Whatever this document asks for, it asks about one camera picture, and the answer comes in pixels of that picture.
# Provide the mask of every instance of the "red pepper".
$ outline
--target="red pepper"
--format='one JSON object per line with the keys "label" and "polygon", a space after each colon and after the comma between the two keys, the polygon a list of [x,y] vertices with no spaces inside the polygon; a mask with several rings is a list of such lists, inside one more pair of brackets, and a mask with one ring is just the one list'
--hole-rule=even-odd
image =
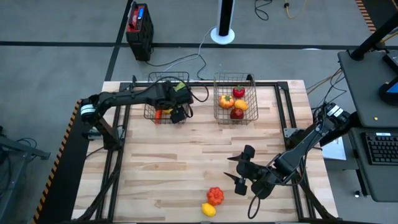
{"label": "red pepper", "polygon": [[233,88],[232,94],[237,98],[243,97],[244,96],[243,86],[237,86],[237,87]]}
{"label": "red pepper", "polygon": [[155,112],[155,124],[160,124],[161,118],[162,118],[162,110],[157,110]]}
{"label": "red pepper", "polygon": [[219,187],[212,187],[207,192],[207,202],[212,205],[221,205],[224,200],[224,192]]}

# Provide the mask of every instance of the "keyboard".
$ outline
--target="keyboard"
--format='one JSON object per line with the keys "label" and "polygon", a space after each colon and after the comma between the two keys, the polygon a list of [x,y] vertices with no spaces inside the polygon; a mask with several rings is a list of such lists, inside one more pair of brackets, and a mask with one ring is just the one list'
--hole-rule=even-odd
{"label": "keyboard", "polygon": [[363,140],[371,165],[398,166],[398,134],[380,136],[376,133],[363,133]]}

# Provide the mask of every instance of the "yellow black hazard tape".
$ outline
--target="yellow black hazard tape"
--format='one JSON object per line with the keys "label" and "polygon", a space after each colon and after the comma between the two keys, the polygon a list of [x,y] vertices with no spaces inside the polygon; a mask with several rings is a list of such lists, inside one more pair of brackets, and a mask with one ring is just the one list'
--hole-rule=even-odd
{"label": "yellow black hazard tape", "polygon": [[76,102],[75,109],[73,110],[72,116],[70,117],[70,120],[69,120],[69,123],[68,123],[68,127],[67,127],[67,131],[65,132],[65,135],[63,136],[60,149],[58,150],[58,154],[57,154],[57,156],[56,156],[56,158],[54,160],[54,164],[53,164],[53,166],[51,168],[51,173],[49,175],[49,179],[47,180],[47,183],[45,183],[43,194],[42,194],[42,196],[40,198],[40,203],[39,203],[39,205],[36,208],[35,215],[33,216],[32,224],[36,224],[38,222],[38,220],[39,220],[40,213],[41,213],[41,211],[43,209],[43,206],[44,206],[45,198],[46,198],[47,194],[49,193],[49,189],[51,188],[51,183],[52,183],[52,181],[54,179],[54,175],[57,172],[57,167],[58,167],[58,165],[60,163],[60,159],[62,157],[62,153],[63,153],[63,150],[65,148],[65,145],[67,144],[68,137],[69,137],[70,130],[72,128],[73,122],[75,122],[75,118],[76,118],[78,109],[80,107],[80,103],[81,103],[81,100],[78,100]]}
{"label": "yellow black hazard tape", "polygon": [[363,18],[365,19],[366,25],[368,25],[369,30],[374,33],[376,31],[376,27],[373,24],[371,17],[368,14],[368,11],[365,8],[362,0],[355,0],[356,4],[359,7],[359,11],[361,12]]}

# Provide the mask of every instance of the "round white base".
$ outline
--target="round white base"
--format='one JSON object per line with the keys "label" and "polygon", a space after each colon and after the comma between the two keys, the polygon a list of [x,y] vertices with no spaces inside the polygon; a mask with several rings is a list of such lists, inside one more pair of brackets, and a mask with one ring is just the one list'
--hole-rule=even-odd
{"label": "round white base", "polygon": [[216,27],[211,31],[211,34],[210,34],[211,39],[213,39],[213,41],[216,42],[217,44],[222,44],[222,45],[229,44],[235,38],[235,33],[232,29],[229,29],[228,35],[226,35],[224,37],[218,35],[217,33],[218,32],[217,32],[217,27]]}

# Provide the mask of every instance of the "yellow lemon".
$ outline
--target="yellow lemon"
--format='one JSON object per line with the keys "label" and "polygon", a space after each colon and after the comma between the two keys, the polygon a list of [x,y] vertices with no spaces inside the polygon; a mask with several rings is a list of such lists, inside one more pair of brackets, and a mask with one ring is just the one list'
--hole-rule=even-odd
{"label": "yellow lemon", "polygon": [[235,108],[242,109],[243,111],[249,108],[248,104],[244,100],[236,100],[234,106]]}
{"label": "yellow lemon", "polygon": [[207,215],[208,217],[213,217],[216,215],[216,208],[209,203],[202,204],[201,210],[203,214]]}

